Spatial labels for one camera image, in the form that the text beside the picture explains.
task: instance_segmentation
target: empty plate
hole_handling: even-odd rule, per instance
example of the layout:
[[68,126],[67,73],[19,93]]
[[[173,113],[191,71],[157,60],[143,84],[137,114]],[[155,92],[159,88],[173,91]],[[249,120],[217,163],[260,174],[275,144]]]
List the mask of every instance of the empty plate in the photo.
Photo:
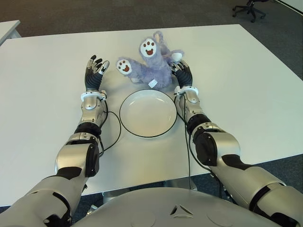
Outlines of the empty plate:
[[157,90],[140,90],[129,95],[120,107],[120,120],[130,133],[156,137],[174,125],[177,110],[171,98]]

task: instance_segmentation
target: white table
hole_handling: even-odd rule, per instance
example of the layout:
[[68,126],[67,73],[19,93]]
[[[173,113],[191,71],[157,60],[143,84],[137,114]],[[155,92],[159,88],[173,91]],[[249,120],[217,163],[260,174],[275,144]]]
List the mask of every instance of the white table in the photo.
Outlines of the white table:
[[7,39],[20,38],[16,27],[20,24],[19,20],[0,22],[0,46]]
[[[260,163],[302,153],[303,82],[240,25],[161,29],[170,49],[183,49],[207,116],[233,134],[242,160]],[[56,155],[80,119],[89,57],[109,60],[102,87],[109,109],[147,88],[115,68],[119,56],[140,60],[138,45],[155,29],[48,35],[6,41],[0,48],[0,205],[10,205],[54,174]],[[166,89],[172,96],[174,85]],[[104,146],[117,137],[110,115]],[[192,174],[205,173],[192,159]],[[184,124],[159,138],[122,129],[84,192],[95,193],[188,175]]]

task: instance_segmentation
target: purple plush toy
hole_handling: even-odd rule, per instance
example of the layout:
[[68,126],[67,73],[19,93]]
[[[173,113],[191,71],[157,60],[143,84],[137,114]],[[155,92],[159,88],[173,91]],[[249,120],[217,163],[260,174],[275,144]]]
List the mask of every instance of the purple plush toy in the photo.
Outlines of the purple plush toy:
[[171,83],[171,69],[169,64],[178,63],[184,53],[181,50],[170,51],[163,41],[160,31],[153,37],[146,38],[139,47],[139,53],[146,65],[133,59],[120,57],[116,67],[132,82],[143,82],[151,88],[160,89]]

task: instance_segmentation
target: black wire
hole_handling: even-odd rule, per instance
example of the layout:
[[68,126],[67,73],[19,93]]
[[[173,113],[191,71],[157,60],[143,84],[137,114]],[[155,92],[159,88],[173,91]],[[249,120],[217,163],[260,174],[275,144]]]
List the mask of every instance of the black wire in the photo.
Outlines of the black wire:
[[117,142],[118,142],[118,140],[119,140],[119,138],[120,138],[120,136],[121,136],[121,130],[122,130],[122,127],[121,127],[121,122],[120,122],[120,119],[119,119],[119,117],[117,116],[117,114],[115,114],[114,112],[112,112],[112,111],[108,111],[108,113],[112,113],[112,114],[114,114],[115,116],[116,116],[116,118],[118,119],[118,121],[119,121],[119,127],[120,127],[120,131],[119,131],[119,135],[118,135],[118,138],[115,140],[115,142],[112,144],[112,145],[110,145],[108,148],[106,148],[106,149],[104,149],[104,151],[106,151],[106,150],[108,150],[108,149],[110,149],[112,146],[114,146]]
[[104,154],[104,152],[105,152],[106,150],[110,149],[112,146],[114,146],[114,145],[118,142],[118,140],[119,140],[119,138],[120,138],[120,136],[121,136],[121,131],[122,131],[121,122],[120,122],[119,117],[118,117],[117,114],[115,114],[114,112],[108,111],[107,102],[106,102],[106,101],[104,101],[104,102],[105,102],[105,106],[106,106],[106,111],[104,111],[104,112],[106,113],[106,117],[105,117],[105,120],[103,121],[103,123],[101,124],[100,128],[103,126],[103,124],[104,124],[105,121],[107,120],[108,113],[112,113],[112,114],[114,114],[114,115],[116,116],[116,118],[117,118],[118,121],[119,121],[120,130],[119,130],[118,138],[115,140],[115,142],[114,142],[112,145],[110,145],[110,146],[109,146],[108,148],[106,148],[106,149],[104,149],[103,143],[102,143],[102,141],[101,141],[101,137],[99,136],[99,141],[100,141],[100,145],[101,145],[101,149],[102,149],[102,151],[99,153],[99,157],[102,157],[103,154]]
[[[183,98],[184,98],[184,119],[185,119],[185,97],[184,97],[184,94],[183,94]],[[186,147],[187,147],[187,158],[188,158],[188,185],[189,185],[189,189],[191,189],[191,182],[190,182],[190,157],[189,157],[189,149],[188,149],[188,142],[187,142],[187,132],[186,132],[186,128],[187,128],[187,124],[186,124],[186,121],[183,120],[184,122],[184,131],[185,131],[185,141],[186,141]]]
[[179,118],[181,118],[181,120],[184,122],[184,124],[187,126],[187,123],[186,123],[186,121],[183,119],[183,117],[179,114],[179,112],[177,111],[177,115],[179,116]]
[[222,198],[222,187],[223,187],[223,184],[221,183],[221,181],[219,180],[219,178],[214,174],[214,172],[210,168],[207,168],[204,165],[202,165],[199,162],[199,160],[196,158],[196,156],[193,153],[193,150],[191,149],[190,138],[191,138],[191,135],[189,135],[189,139],[188,139],[188,146],[189,146],[189,150],[190,150],[191,155],[193,156],[194,160],[198,163],[198,165],[201,166],[203,169],[207,170],[208,172],[210,172],[210,174],[214,177],[214,179],[219,183],[219,198]]
[[99,157],[103,156],[104,155],[104,147],[103,147],[103,143],[101,141],[101,137],[99,136],[99,142],[100,142],[100,146],[101,146],[101,149],[102,151],[99,153]]
[[105,116],[105,119],[104,119],[103,123],[100,125],[100,128],[104,125],[104,123],[106,122],[107,117],[108,117],[108,105],[107,105],[106,100],[104,100],[104,103],[105,103],[105,107],[106,107],[106,111],[105,111],[106,116]]

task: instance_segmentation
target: plush paw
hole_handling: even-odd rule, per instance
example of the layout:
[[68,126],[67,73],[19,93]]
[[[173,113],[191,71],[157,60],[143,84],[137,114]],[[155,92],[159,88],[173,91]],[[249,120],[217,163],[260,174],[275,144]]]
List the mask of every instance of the plush paw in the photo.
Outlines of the plush paw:
[[146,58],[151,58],[154,56],[156,51],[156,43],[150,38],[147,38],[140,46],[140,52]]
[[171,58],[174,62],[180,61],[183,58],[183,54],[180,52],[175,52],[171,54]]
[[126,59],[117,61],[116,67],[123,75],[128,75],[133,71],[130,62]]

